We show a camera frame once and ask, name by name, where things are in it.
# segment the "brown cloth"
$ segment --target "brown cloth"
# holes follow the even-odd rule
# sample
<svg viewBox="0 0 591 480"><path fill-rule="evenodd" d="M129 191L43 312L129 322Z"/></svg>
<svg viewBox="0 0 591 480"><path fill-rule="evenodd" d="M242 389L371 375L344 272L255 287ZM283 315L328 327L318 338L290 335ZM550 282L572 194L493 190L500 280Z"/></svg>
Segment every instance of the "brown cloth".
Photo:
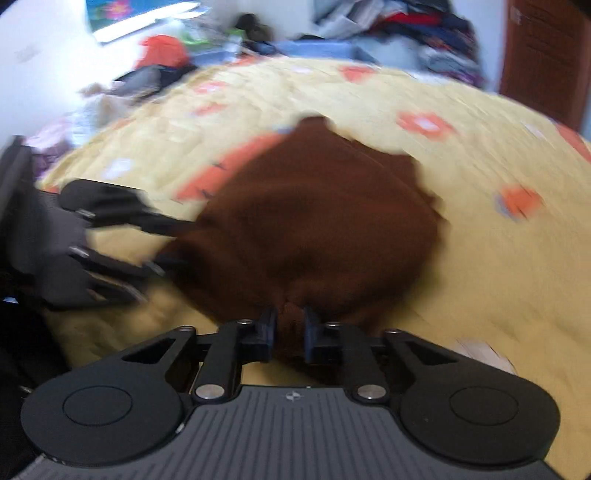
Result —
<svg viewBox="0 0 591 480"><path fill-rule="evenodd" d="M302 307L366 331L439 241L416 163L340 137L322 117L239 170L161 253L179 289L219 322L278 310L284 355L303 350Z"/></svg>

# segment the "brown door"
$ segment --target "brown door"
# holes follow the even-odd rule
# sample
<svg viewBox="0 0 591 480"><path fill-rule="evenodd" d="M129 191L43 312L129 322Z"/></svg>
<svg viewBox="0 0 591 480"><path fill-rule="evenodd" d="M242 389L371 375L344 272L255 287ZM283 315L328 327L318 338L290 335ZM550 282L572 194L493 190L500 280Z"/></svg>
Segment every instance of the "brown door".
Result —
<svg viewBox="0 0 591 480"><path fill-rule="evenodd" d="M570 0L508 0L501 93L578 130L591 74L591 28Z"/></svg>

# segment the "black bag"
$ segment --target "black bag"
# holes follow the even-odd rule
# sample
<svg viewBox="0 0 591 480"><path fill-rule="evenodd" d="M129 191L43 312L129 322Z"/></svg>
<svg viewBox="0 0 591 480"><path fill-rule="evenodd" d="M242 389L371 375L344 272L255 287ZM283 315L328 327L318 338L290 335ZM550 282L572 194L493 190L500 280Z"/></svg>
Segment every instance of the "black bag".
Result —
<svg viewBox="0 0 591 480"><path fill-rule="evenodd" d="M0 480L12 478L38 455L21 427L24 399L68 370L43 318L0 299Z"/></svg>

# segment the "pile of clothes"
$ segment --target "pile of clothes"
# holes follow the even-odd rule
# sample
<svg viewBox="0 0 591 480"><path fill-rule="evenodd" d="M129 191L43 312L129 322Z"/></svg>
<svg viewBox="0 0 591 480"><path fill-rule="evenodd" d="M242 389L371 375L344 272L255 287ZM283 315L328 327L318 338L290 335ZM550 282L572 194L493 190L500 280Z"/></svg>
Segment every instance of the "pile of clothes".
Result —
<svg viewBox="0 0 591 480"><path fill-rule="evenodd" d="M481 88L478 43L472 24L453 13L450 0L343 0L318 20L316 35L342 40L369 34L404 36L419 43L422 69Z"/></svg>
<svg viewBox="0 0 591 480"><path fill-rule="evenodd" d="M418 55L426 70L478 88L484 84L472 24L453 14L449 0L388 1L372 32L419 42Z"/></svg>

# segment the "yellow bedspread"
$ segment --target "yellow bedspread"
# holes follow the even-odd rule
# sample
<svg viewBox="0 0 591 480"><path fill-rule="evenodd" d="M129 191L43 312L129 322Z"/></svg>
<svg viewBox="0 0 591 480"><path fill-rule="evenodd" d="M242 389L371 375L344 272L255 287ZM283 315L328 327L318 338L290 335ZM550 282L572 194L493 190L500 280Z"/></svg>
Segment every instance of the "yellow bedspread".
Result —
<svg viewBox="0 0 591 480"><path fill-rule="evenodd" d="M443 199L445 247L388 325L448 347L482 340L507 357L557 400L562 424L548 459L582 479L591 472L591 154L568 129L456 82L282 58L196 74L70 154L43 185L111 181L194 218L210 183L195 178L309 114L371 148L409 153ZM118 228L95 241L141 262L166 239ZM164 283L137 307L50 318L77 366L179 325L215 329ZM246 382L279 377L306 382L281 365L245 371Z"/></svg>

